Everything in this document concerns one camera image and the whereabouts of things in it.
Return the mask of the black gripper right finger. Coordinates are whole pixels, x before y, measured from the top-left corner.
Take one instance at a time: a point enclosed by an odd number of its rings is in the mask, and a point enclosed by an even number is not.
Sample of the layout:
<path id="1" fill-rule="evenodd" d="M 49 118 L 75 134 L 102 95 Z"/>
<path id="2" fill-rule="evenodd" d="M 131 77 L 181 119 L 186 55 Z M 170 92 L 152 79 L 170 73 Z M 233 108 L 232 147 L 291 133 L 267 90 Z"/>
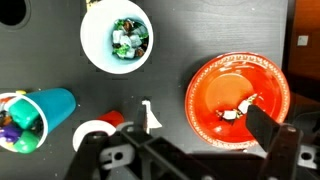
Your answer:
<path id="1" fill-rule="evenodd" d="M 246 128 L 262 149 L 267 151 L 280 128 L 280 124 L 257 105 L 250 105 L 246 115 Z"/>

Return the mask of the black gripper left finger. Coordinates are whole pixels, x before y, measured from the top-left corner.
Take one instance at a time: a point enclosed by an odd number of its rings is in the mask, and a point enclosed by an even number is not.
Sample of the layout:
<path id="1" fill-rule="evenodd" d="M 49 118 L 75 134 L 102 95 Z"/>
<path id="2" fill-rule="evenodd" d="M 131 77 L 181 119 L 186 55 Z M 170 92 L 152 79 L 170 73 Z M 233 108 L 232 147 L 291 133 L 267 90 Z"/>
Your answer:
<path id="1" fill-rule="evenodd" d="M 137 109 L 137 116 L 135 120 L 135 125 L 141 128 L 142 130 L 146 130 L 146 108 L 144 105 L 140 105 Z"/>

